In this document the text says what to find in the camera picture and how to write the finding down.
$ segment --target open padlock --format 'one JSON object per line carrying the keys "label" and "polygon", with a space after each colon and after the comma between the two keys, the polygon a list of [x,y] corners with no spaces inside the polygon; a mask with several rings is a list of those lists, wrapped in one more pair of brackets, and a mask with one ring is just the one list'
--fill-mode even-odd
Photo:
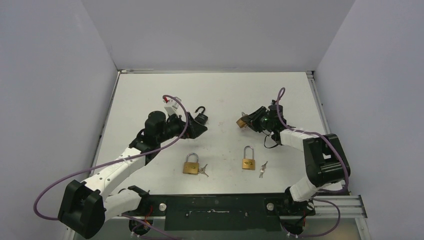
{"label": "open padlock", "polygon": [[[191,155],[196,156],[196,162],[189,162]],[[192,152],[187,155],[184,162],[184,168],[182,169],[183,174],[198,174],[199,173],[199,155]]]}
{"label": "open padlock", "polygon": [[[246,158],[246,149],[252,149],[252,158]],[[255,170],[255,151],[252,146],[245,146],[243,152],[243,161],[241,162],[241,168],[247,170]]]}

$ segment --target white work surface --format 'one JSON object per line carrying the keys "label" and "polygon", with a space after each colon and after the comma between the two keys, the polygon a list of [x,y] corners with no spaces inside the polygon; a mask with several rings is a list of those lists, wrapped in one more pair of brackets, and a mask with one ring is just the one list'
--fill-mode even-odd
{"label": "white work surface", "polygon": [[[304,72],[121,74],[96,164],[116,159],[145,127],[150,112],[165,112],[162,95],[168,94],[181,98],[193,117],[197,107],[205,106],[208,130],[197,139],[180,139],[162,150],[114,194],[132,185],[151,194],[169,195],[284,192],[306,175],[303,153],[288,146],[266,149],[263,133],[241,130],[236,124],[241,112],[250,114],[261,106],[268,107],[281,87],[286,88],[280,104],[287,123],[324,133]],[[267,139],[267,146],[274,144]],[[248,145],[254,148],[256,170],[242,169],[243,149]],[[209,177],[183,174],[186,156],[192,152],[199,155],[200,167],[207,164]],[[266,161],[263,178],[259,178]],[[339,189],[341,184],[330,187]]]}

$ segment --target silver bolt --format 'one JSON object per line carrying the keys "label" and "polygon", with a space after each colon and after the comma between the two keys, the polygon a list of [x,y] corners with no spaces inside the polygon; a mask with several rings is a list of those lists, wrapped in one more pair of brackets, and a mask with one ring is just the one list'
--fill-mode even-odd
{"label": "silver bolt", "polygon": [[165,211],[167,209],[167,205],[165,203],[161,203],[159,204],[159,210],[161,210],[162,212]]}
{"label": "silver bolt", "polygon": [[272,210],[274,210],[274,204],[273,203],[268,203],[267,205],[266,205],[266,209],[268,209],[269,211],[272,211]]}

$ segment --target black padlock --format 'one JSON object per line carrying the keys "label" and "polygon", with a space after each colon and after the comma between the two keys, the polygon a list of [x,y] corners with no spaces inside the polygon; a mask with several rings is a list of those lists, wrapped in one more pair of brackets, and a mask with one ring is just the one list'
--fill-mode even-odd
{"label": "black padlock", "polygon": [[208,116],[203,114],[206,111],[206,108],[204,106],[199,106],[194,113],[197,113],[199,109],[203,109],[195,118],[196,122],[200,123],[201,125],[205,125],[208,121]]}

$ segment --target gray wall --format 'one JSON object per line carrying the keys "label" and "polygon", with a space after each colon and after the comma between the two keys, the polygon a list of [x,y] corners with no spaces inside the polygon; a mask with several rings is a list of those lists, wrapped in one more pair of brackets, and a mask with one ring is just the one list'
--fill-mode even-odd
{"label": "gray wall", "polygon": [[356,0],[315,77],[373,239],[423,239],[424,1]]}
{"label": "gray wall", "polygon": [[119,69],[315,70],[354,0],[82,0]]}
{"label": "gray wall", "polygon": [[[0,239],[62,239],[33,202],[90,165],[116,76],[80,0],[0,1]],[[42,213],[57,216],[64,186]]]}

